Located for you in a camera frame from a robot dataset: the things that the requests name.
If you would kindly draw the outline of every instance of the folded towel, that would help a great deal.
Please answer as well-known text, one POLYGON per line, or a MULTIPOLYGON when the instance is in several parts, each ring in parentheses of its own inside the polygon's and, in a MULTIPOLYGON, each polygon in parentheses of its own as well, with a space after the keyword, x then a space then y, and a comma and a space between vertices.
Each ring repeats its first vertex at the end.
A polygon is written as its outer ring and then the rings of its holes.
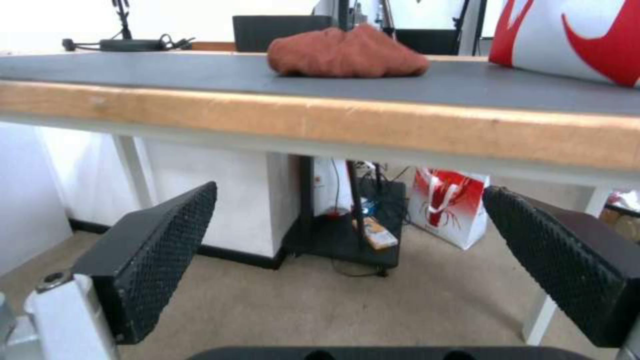
POLYGON ((366 24, 349 32, 329 28, 276 39, 268 60, 280 75, 322 78, 419 76, 429 68, 425 56, 366 24))

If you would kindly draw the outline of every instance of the table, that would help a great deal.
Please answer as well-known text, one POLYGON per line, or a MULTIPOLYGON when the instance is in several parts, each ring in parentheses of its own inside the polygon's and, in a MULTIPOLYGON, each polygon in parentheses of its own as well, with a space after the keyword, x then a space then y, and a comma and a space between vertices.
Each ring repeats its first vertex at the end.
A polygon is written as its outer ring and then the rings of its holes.
MULTIPOLYGON (((280 78, 263 55, 94 53, 0 58, 0 120, 113 133, 141 205, 131 136, 340 156, 593 186, 640 187, 640 93, 434 56, 421 78, 280 78)), ((524 327, 540 342, 540 292, 524 327)))

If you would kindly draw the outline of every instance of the gray tabletop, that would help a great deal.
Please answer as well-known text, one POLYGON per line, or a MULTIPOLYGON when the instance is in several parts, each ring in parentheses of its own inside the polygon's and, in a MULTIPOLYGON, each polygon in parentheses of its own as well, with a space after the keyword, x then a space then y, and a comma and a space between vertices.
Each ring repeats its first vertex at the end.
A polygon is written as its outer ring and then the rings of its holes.
POLYGON ((0 58, 0 79, 344 97, 373 101, 640 115, 637 89, 506 69, 476 61, 434 61, 417 78, 284 78, 264 56, 95 53, 0 58))

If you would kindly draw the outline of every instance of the textured rubber pad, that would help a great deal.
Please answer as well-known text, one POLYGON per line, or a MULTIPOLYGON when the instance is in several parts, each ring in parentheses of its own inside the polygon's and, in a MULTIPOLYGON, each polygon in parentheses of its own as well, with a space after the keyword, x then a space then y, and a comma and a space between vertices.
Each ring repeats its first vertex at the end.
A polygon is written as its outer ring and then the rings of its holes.
POLYGON ((202 242, 216 184, 126 214, 81 258, 73 272, 93 279, 118 344, 139 343, 156 326, 202 242))
POLYGON ((640 309, 640 247, 595 217, 505 188, 483 200, 513 255, 591 342, 621 346, 640 309))

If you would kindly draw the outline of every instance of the white table leg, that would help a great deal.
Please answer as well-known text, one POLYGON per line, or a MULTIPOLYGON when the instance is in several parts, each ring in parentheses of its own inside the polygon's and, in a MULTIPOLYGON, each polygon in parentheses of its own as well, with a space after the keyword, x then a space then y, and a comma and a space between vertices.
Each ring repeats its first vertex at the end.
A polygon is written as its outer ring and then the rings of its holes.
MULTIPOLYGON (((593 188, 589 194, 589 200, 584 208, 584 212, 595 217, 600 215, 604 204, 611 192, 610 188, 598 186, 593 188)), ((522 328, 522 335, 527 345, 539 345, 542 337, 547 331, 551 318, 556 310, 556 303, 540 289, 533 304, 531 315, 525 321, 522 328)))
POLYGON ((155 196, 152 193, 153 186, 148 183, 149 178, 145 176, 146 163, 140 159, 134 138, 124 135, 111 136, 129 183, 129 188, 136 197, 140 208, 145 209, 153 206, 155 200, 155 196))

